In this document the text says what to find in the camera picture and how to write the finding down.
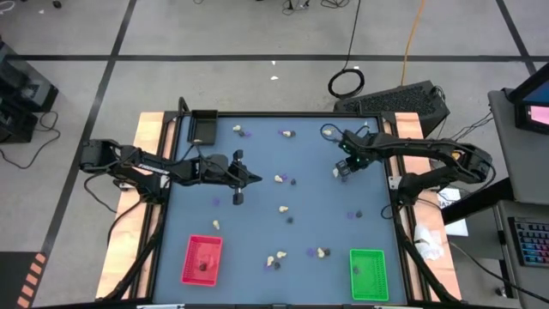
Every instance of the green plastic tray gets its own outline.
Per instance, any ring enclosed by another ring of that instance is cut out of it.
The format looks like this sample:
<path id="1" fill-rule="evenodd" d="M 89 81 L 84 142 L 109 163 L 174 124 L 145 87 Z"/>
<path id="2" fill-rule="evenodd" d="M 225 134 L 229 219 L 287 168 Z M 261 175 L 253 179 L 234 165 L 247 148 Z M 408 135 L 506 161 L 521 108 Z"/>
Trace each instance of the green plastic tray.
<path id="1" fill-rule="evenodd" d="M 389 289 L 383 251 L 351 249 L 349 255 L 353 299 L 388 301 Z"/>

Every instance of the computer monitor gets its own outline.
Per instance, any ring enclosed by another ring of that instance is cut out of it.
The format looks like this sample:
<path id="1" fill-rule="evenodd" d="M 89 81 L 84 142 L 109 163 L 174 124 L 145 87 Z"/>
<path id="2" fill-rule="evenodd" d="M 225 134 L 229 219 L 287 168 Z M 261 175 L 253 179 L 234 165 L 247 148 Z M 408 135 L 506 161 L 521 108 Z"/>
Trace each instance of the computer monitor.
<path id="1" fill-rule="evenodd" d="M 516 89 L 504 91 L 515 105 L 517 128 L 549 134 L 549 64 Z"/>

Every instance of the red plastic tray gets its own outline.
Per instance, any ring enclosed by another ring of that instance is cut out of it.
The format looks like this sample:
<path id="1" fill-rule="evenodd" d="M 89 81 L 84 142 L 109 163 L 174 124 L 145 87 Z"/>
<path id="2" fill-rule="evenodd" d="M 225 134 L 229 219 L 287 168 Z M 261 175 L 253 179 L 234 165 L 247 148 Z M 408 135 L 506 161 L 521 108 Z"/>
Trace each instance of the red plastic tray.
<path id="1" fill-rule="evenodd" d="M 217 283 L 217 274 L 220 270 L 221 237 L 191 235 L 185 254 L 185 264 L 181 282 L 184 284 L 214 287 Z"/>

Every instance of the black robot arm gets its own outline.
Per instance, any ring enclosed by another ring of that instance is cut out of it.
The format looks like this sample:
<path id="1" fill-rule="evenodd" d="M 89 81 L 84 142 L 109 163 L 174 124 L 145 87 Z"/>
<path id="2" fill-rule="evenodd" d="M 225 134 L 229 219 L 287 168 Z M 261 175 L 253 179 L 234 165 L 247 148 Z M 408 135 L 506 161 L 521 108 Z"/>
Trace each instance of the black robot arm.
<path id="1" fill-rule="evenodd" d="M 388 159 L 393 155 L 427 157 L 443 162 L 444 167 L 421 175 L 406 173 L 401 178 L 389 179 L 390 189 L 396 191 L 397 202 L 406 205 L 413 205 L 423 190 L 434 186 L 444 188 L 457 180 L 467 184 L 482 183 L 492 163 L 492 157 L 486 151 L 450 139 L 403 139 L 386 133 L 358 136 L 345 130 L 339 148 L 349 155 L 336 164 L 342 177 L 367 168 L 373 161 Z"/>
<path id="2" fill-rule="evenodd" d="M 223 154 L 207 157 L 201 154 L 188 160 L 171 161 L 113 140 L 90 140 L 82 145 L 80 169 L 85 173 L 106 173 L 117 184 L 134 186 L 146 203 L 163 203 L 161 183 L 170 179 L 184 186 L 227 185 L 234 189 L 232 202 L 239 205 L 244 201 L 242 189 L 262 180 L 248 172 L 242 157 L 243 151 L 237 150 L 231 164 Z"/>

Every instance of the wooden table edge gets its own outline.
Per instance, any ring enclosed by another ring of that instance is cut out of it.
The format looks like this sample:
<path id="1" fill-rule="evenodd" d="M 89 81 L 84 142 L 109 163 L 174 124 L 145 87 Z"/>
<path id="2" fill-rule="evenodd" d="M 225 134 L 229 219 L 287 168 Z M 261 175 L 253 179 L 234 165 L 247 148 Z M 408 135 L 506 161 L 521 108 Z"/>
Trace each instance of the wooden table edge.
<path id="1" fill-rule="evenodd" d="M 416 113 L 396 113 L 396 129 L 399 133 L 399 137 L 411 137 L 411 138 L 423 138 L 421 132 L 421 126 L 419 125 L 419 117 Z M 142 112 L 139 124 L 137 125 L 136 137 L 134 139 L 134 146 L 140 147 L 143 150 L 156 153 L 158 143 L 160 141 L 160 132 L 164 121 L 163 112 Z M 384 130 L 388 133 L 391 132 L 388 122 L 384 122 Z M 168 132 L 166 134 L 166 146 L 164 156 L 167 158 L 171 152 L 172 137 L 174 133 L 175 122 L 171 121 L 168 126 Z M 431 167 L 429 161 L 426 158 L 417 157 L 403 157 L 404 166 L 409 173 L 425 173 L 428 172 Z M 396 159 L 390 160 L 391 170 L 394 175 L 399 174 L 398 166 L 396 165 Z M 437 196 L 434 192 L 424 191 L 420 195 L 427 201 L 438 204 Z M 133 205 L 138 196 L 134 191 L 121 192 L 120 200 L 118 203 L 117 216 L 123 213 L 128 207 Z M 405 209 L 401 213 L 402 222 L 407 231 L 408 222 Z M 419 201 L 414 206 L 415 220 L 417 224 L 422 224 L 428 227 L 431 231 L 438 231 L 442 240 L 444 255 L 436 261 L 427 260 L 427 264 L 437 277 L 437 279 L 448 289 L 448 291 L 454 295 L 457 299 L 461 298 L 459 284 L 457 282 L 457 276 L 455 274 L 455 268 L 452 261 L 452 257 L 449 251 L 448 238 L 444 229 L 442 214 L 439 210 L 434 209 L 432 205 Z M 145 206 L 142 205 L 135 209 L 132 213 L 128 214 L 126 218 L 122 219 L 112 232 L 111 242 L 107 248 L 106 259 L 104 262 L 103 270 L 101 272 L 100 283 L 97 289 L 96 297 L 103 297 L 110 293 L 118 284 L 119 280 L 124 276 L 128 268 L 131 266 L 136 258 L 137 247 L 139 238 L 142 232 L 142 223 L 145 216 Z M 154 230 L 156 219 L 158 218 L 158 207 L 155 207 L 152 216 L 151 225 L 149 226 L 149 236 Z M 137 291 L 137 297 L 146 296 L 146 288 L 148 285 L 150 260 L 142 267 L 142 276 Z M 410 278 L 413 290 L 413 298 L 416 300 L 422 300 L 421 286 L 419 283 L 418 270 L 413 263 L 412 259 L 408 256 L 408 268 L 410 271 Z M 437 296 L 431 291 L 431 298 L 437 299 Z"/>

